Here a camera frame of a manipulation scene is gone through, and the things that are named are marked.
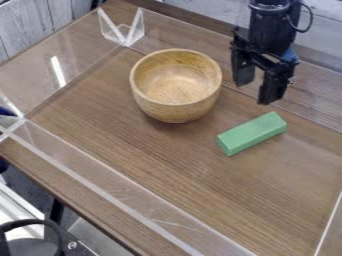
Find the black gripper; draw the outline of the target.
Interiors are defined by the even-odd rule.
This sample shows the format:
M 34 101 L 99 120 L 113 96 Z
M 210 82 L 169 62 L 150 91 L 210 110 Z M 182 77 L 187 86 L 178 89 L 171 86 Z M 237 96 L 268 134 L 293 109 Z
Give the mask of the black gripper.
M 233 30 L 232 69 L 238 87 L 256 79 L 256 69 L 265 71 L 258 103 L 269 105 L 284 98 L 298 65 L 292 45 L 300 32 L 300 2 L 250 2 L 249 28 Z

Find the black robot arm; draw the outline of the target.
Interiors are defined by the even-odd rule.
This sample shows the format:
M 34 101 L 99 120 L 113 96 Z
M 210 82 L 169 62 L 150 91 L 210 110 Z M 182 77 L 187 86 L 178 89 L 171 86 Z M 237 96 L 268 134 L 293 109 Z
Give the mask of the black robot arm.
M 258 103 L 269 105 L 278 101 L 288 90 L 300 57 L 292 48 L 300 22 L 300 0 L 249 0 L 252 11 L 249 29 L 233 30 L 232 70 L 238 87 L 256 79 L 261 69 L 264 82 Z

